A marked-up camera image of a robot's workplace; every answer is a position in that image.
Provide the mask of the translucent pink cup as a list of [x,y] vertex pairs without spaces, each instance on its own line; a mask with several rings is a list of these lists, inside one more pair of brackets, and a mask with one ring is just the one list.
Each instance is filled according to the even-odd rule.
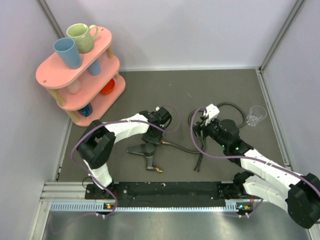
[[74,82],[72,82],[66,87],[67,92],[71,95],[78,94],[81,91],[81,89],[81,82],[78,79],[76,79]]

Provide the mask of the black fitting with brass connectors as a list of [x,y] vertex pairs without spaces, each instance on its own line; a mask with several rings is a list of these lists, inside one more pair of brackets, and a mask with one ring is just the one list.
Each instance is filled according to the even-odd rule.
[[129,146],[127,153],[143,156],[146,159],[146,170],[162,173],[163,170],[154,165],[155,145],[152,143],[143,143],[140,145]]

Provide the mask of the orange bowl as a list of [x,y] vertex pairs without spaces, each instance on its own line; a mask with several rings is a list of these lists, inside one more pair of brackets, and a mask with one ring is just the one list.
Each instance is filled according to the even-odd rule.
[[112,78],[101,90],[100,93],[103,95],[108,95],[110,94],[116,86],[115,80]]

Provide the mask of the clear plastic cup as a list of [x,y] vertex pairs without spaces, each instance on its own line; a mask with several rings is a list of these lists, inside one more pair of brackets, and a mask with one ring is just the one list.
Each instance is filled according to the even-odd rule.
[[267,110],[264,107],[260,105],[254,105],[250,108],[247,114],[246,123],[251,127],[255,127],[260,124],[267,117],[267,115]]

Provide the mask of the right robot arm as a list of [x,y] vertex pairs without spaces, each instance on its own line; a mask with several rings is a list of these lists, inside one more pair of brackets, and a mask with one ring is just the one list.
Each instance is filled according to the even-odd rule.
[[285,210],[299,226],[310,229],[320,223],[320,180],[291,171],[264,157],[240,138],[233,120],[204,119],[192,125],[197,136],[210,137],[222,148],[226,158],[245,170],[233,180],[239,198],[254,195]]

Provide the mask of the green ceramic mug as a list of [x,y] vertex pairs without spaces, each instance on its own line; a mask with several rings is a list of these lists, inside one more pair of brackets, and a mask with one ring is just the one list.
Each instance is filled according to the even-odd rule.
[[89,53],[95,46],[99,28],[96,25],[87,26],[84,23],[76,23],[68,27],[66,34],[72,38],[81,54]]

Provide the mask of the small blue cup middle shelf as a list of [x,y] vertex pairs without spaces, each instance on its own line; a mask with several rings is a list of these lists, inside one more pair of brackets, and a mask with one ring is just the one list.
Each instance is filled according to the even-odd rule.
[[92,76],[97,76],[101,73],[101,67],[100,67],[100,61],[97,58],[88,68],[87,68],[88,72],[92,75]]

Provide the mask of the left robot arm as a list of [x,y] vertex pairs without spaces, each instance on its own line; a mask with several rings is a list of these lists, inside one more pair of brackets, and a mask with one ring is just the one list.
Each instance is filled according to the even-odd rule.
[[172,116],[164,107],[155,111],[141,111],[132,117],[104,125],[90,133],[77,147],[77,152],[87,165],[89,175],[96,185],[96,192],[102,198],[109,198],[114,191],[107,161],[114,144],[134,135],[142,135],[143,144],[131,146],[128,153],[146,158],[146,169],[161,173],[153,164],[156,145],[161,143],[163,131],[170,125]]

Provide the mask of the pink three-tier shelf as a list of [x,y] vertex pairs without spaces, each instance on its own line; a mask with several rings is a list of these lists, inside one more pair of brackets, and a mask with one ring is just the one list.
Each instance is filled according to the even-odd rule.
[[[88,53],[81,54],[82,65],[77,69],[70,69],[59,55],[54,52],[36,70],[36,80],[56,100],[78,126],[86,127],[92,121],[100,119],[126,88],[125,79],[119,75],[120,61],[112,53],[112,34],[102,26],[98,26],[98,35],[94,48]],[[99,59],[101,72],[91,75],[88,67]],[[81,91],[69,94],[67,86],[78,79]],[[111,80],[115,80],[115,88],[110,94],[101,94],[100,90]],[[90,116],[81,115],[78,110],[87,104],[92,105]]]

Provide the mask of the dark blue cup bottom shelf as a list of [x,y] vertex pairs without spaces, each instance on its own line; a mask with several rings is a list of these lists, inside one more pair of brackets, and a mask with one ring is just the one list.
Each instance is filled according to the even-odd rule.
[[78,112],[84,117],[89,117],[93,113],[93,107],[88,103],[85,107],[79,109]]

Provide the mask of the blue plastic tumbler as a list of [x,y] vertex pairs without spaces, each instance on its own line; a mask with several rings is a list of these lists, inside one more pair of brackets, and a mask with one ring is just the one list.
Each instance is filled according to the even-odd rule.
[[72,38],[63,37],[58,39],[53,48],[70,69],[78,69],[82,65],[80,53]]

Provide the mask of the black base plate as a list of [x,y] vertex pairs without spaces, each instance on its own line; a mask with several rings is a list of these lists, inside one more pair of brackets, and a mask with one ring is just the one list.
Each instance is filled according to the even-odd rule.
[[107,187],[119,207],[224,207],[226,200],[252,205],[254,198],[231,182],[118,182]]

